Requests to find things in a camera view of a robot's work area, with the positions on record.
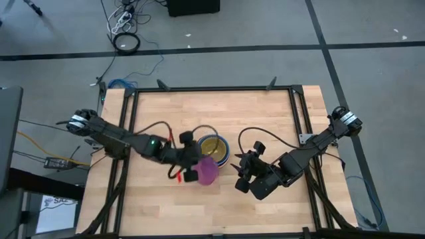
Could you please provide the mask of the yellow plastic bowl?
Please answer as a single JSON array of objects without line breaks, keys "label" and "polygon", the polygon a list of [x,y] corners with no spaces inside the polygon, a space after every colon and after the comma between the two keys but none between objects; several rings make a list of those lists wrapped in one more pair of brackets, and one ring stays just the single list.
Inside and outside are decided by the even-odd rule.
[{"label": "yellow plastic bowl", "polygon": [[215,161],[221,161],[226,157],[226,144],[217,137],[207,137],[201,142],[202,154],[211,156]]}]

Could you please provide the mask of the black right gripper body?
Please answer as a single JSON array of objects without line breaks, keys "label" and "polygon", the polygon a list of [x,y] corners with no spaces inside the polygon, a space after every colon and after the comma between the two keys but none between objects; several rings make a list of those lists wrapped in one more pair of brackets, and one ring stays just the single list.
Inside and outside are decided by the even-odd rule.
[{"label": "black right gripper body", "polygon": [[276,166],[260,159],[266,149],[263,143],[256,141],[253,148],[254,151],[247,152],[249,158],[240,160],[237,165],[244,169],[244,174],[238,174],[235,188],[243,193],[250,191],[256,199],[262,200],[280,186],[281,175]]}]

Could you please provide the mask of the purple plastic bowl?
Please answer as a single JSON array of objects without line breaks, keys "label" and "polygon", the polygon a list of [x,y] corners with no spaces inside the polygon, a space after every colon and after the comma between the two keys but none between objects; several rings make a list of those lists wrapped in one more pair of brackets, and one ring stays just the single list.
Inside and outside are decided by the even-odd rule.
[{"label": "purple plastic bowl", "polygon": [[200,162],[199,170],[195,170],[198,174],[198,183],[201,185],[211,185],[218,177],[218,164],[212,157],[203,157]]}]

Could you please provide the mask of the black aluminium table frame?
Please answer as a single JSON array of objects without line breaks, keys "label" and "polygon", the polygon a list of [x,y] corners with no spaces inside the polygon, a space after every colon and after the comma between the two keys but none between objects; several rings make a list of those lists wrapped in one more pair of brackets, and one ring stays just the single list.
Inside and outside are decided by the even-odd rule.
[{"label": "black aluminium table frame", "polygon": [[296,127],[314,133],[329,124],[319,86],[304,86],[303,96],[287,88],[235,90],[227,87],[170,92],[145,90],[124,98],[122,89],[108,90],[101,116],[135,131],[167,136],[193,129],[195,137],[218,132],[230,145],[228,163],[209,186],[169,179],[169,166],[132,154],[124,191],[120,236],[177,236],[300,232],[315,230],[315,220],[328,222],[327,210],[317,202],[311,210],[305,179],[279,187],[263,200],[235,188],[238,175],[230,164],[235,154],[261,141],[263,160],[272,162],[298,142]]}]

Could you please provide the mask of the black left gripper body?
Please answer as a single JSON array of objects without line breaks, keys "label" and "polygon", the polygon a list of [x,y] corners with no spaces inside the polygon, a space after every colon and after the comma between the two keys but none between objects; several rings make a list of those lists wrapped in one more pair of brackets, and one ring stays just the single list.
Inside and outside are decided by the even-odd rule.
[{"label": "black left gripper body", "polygon": [[171,167],[167,173],[169,179],[177,177],[178,171],[183,171],[183,179],[186,183],[198,181],[197,172],[192,169],[196,165],[196,158],[203,156],[201,148],[193,139],[192,131],[185,131],[179,135],[180,143],[184,145],[180,149],[170,149],[167,155],[170,158]]}]

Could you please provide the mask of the black box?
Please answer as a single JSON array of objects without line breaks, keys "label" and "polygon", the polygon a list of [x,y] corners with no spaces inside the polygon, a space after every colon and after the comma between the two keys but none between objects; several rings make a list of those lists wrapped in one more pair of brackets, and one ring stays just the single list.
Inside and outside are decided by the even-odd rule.
[{"label": "black box", "polygon": [[170,17],[217,13],[220,0],[166,0]]}]

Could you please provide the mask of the black power adapter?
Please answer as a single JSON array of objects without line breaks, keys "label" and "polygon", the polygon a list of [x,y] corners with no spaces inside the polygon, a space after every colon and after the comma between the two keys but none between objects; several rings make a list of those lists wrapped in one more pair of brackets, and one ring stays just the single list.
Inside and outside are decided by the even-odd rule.
[{"label": "black power adapter", "polygon": [[47,157],[44,162],[45,169],[69,169],[72,164],[64,159]]}]

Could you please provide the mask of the white power strip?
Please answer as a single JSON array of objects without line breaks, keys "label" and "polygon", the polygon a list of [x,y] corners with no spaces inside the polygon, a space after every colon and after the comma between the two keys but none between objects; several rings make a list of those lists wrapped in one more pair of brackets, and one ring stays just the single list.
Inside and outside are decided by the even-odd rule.
[{"label": "white power strip", "polygon": [[131,29],[131,24],[129,23],[132,19],[132,14],[129,13],[128,11],[124,11],[122,13],[120,13],[117,16],[117,21],[116,24],[114,26],[110,26],[110,19],[112,17],[116,17],[115,16],[116,11],[114,11],[109,17],[108,17],[108,23],[107,23],[107,28],[109,30],[109,32],[113,35],[118,34],[118,32],[120,31],[120,29],[126,25],[129,25],[129,27],[127,28],[127,30],[124,30],[124,32],[127,32],[128,30]]}]

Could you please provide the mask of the white printed sign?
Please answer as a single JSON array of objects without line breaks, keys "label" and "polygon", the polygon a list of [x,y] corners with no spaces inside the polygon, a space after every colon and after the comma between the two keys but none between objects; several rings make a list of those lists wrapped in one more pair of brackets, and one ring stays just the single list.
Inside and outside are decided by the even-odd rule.
[{"label": "white printed sign", "polygon": [[43,195],[36,233],[73,228],[77,205],[76,200]]}]

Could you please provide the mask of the dark grey cabinet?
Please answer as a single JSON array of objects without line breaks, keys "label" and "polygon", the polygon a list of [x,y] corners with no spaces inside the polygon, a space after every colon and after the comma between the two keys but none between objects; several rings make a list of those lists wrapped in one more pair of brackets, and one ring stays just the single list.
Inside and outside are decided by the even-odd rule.
[{"label": "dark grey cabinet", "polygon": [[0,89],[0,195],[7,188],[22,97],[20,86]]}]

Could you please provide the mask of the large blue plastic bowl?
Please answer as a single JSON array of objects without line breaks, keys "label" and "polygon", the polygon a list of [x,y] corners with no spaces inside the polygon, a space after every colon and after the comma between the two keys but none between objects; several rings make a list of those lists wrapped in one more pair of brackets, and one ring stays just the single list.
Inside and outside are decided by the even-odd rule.
[{"label": "large blue plastic bowl", "polygon": [[221,161],[216,161],[216,162],[217,162],[217,164],[218,164],[218,167],[223,167],[223,166],[227,163],[227,161],[229,160],[229,158],[230,158],[230,146],[229,146],[228,142],[227,142],[227,141],[226,141],[223,137],[221,137],[221,136],[219,136],[219,135],[205,135],[205,136],[201,137],[201,138],[197,141],[197,143],[201,146],[201,142],[202,142],[205,138],[207,138],[207,137],[217,137],[217,138],[222,139],[222,140],[225,142],[225,144],[226,144],[226,148],[227,148],[226,157],[225,157],[223,160],[221,160]]}]

